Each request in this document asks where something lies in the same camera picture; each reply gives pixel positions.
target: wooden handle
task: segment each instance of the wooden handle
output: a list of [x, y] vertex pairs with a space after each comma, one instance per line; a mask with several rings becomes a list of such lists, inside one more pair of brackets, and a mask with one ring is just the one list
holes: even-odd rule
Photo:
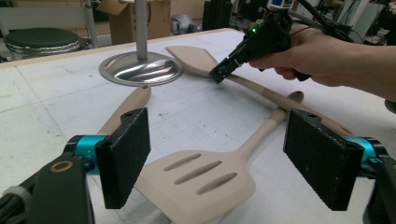
[[252, 91], [257, 92], [258, 94], [267, 98], [269, 101], [273, 102], [274, 104], [279, 105], [280, 107], [282, 107], [286, 110], [290, 110], [290, 109], [294, 108], [294, 109], [300, 109], [300, 110], [307, 111], [309, 113], [317, 115], [318, 117], [321, 117], [321, 122], [323, 123], [323, 125], [325, 125], [329, 129], [331, 129], [333, 132], [335, 132], [341, 136], [354, 136], [354, 134], [350, 130], [343, 127], [336, 121], [329, 119], [326, 116], [320, 114], [319, 112], [317, 112], [309, 107], [306, 107], [304, 105], [301, 105], [300, 103], [292, 101], [291, 99], [288, 99], [287, 97], [285, 97], [277, 92], [271, 91], [257, 83], [254, 83], [250, 80], [247, 80], [245, 78], [238, 77], [235, 75], [229, 75], [229, 76], [227, 76], [227, 79], [230, 79], [233, 82], [236, 82], [236, 83], [238, 83]]
[[117, 108], [113, 115], [108, 119], [102, 129], [98, 132], [101, 135], [110, 135], [121, 125], [120, 116], [124, 113], [142, 108], [146, 105], [151, 95], [151, 87], [148, 85], [135, 89]]
[[[290, 94], [287, 99], [300, 103], [304, 99], [304, 94], [301, 91], [295, 91]], [[235, 151], [242, 162], [248, 162], [250, 155], [257, 148], [257, 146], [266, 136], [268, 136], [268, 134], [270, 134], [281, 122], [286, 119], [287, 115], [288, 112], [279, 106], [272, 112], [270, 117], [265, 120], [262, 126], [260, 126], [260, 128], [253, 135], [251, 135], [240, 148]]]

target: human arm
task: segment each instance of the human arm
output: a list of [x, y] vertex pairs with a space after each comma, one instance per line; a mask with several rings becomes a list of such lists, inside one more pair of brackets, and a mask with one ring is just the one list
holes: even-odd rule
[[396, 102], [396, 47], [347, 43], [303, 25], [291, 29], [291, 48], [250, 61], [274, 67], [285, 79], [294, 70], [325, 86], [348, 86]]

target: spatula head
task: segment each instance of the spatula head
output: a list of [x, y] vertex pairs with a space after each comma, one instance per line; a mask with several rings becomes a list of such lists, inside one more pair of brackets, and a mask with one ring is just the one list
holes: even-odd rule
[[134, 187], [175, 223], [194, 224], [236, 207], [256, 185], [233, 152], [185, 150], [144, 166]]

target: stool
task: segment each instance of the stool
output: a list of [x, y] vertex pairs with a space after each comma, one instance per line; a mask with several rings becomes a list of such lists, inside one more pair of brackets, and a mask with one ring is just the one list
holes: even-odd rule
[[46, 56], [75, 51], [81, 41], [73, 32], [58, 28], [31, 28], [14, 31], [4, 37], [6, 47], [27, 56]]

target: human hand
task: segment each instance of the human hand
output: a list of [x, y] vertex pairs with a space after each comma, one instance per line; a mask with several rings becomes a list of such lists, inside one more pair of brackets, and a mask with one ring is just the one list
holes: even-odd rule
[[304, 25], [292, 27], [290, 42], [290, 49], [264, 55], [249, 64], [260, 69], [274, 67], [285, 79], [295, 79], [296, 70], [311, 75], [314, 81], [326, 86], [343, 84], [346, 56], [353, 51], [353, 44]]

